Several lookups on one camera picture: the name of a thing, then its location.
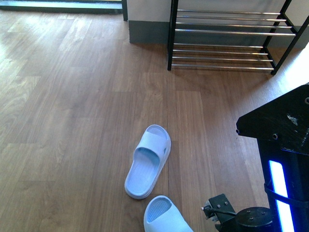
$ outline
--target wire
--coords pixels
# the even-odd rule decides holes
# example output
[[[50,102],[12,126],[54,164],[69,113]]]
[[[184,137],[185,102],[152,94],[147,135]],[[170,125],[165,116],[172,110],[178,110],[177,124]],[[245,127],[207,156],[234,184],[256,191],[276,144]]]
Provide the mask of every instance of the wire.
[[[204,211],[205,210],[212,212],[212,213],[226,214],[226,215],[230,215],[230,216],[234,216],[234,217],[236,216],[235,212],[230,212],[230,211],[217,210],[217,209],[209,208],[209,207],[205,207]]]

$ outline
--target bolt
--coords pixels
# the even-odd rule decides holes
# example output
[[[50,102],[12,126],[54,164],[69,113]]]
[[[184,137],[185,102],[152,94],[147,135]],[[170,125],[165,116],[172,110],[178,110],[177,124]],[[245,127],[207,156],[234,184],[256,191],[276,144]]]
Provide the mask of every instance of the bolt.
[[[278,139],[278,135],[277,135],[277,134],[273,134],[273,135],[272,135],[272,138],[273,138],[274,140],[277,140],[277,139]]]

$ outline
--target blue led strip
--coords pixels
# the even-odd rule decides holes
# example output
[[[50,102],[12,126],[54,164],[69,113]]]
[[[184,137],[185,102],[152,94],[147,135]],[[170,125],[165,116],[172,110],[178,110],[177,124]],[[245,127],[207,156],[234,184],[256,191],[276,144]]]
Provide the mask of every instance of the blue led strip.
[[[274,192],[283,197],[288,197],[282,165],[278,162],[270,160],[269,167]],[[295,232],[290,206],[279,200],[276,200],[276,204],[282,232]]]

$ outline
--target slipper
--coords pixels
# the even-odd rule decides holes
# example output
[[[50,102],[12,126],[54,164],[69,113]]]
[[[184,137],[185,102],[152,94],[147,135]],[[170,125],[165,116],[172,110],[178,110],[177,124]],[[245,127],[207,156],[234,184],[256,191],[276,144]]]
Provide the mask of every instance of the slipper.
[[[135,199],[149,196],[169,157],[171,141],[159,125],[149,126],[133,154],[133,163],[126,177],[125,190]]]
[[[148,204],[144,215],[145,232],[193,232],[173,202],[157,196]]]

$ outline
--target slipper strap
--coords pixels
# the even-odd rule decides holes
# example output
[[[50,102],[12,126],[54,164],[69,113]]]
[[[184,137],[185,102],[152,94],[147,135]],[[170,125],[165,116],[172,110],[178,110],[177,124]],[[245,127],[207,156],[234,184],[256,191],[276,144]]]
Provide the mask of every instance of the slipper strap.
[[[151,232],[193,232],[175,205],[156,220],[147,223],[147,227]]]
[[[149,149],[159,157],[160,161],[164,161],[165,157],[164,149],[167,149],[167,146],[168,146],[167,139],[159,135],[145,131],[145,133],[141,137],[140,143],[136,147],[136,150],[139,148]]]

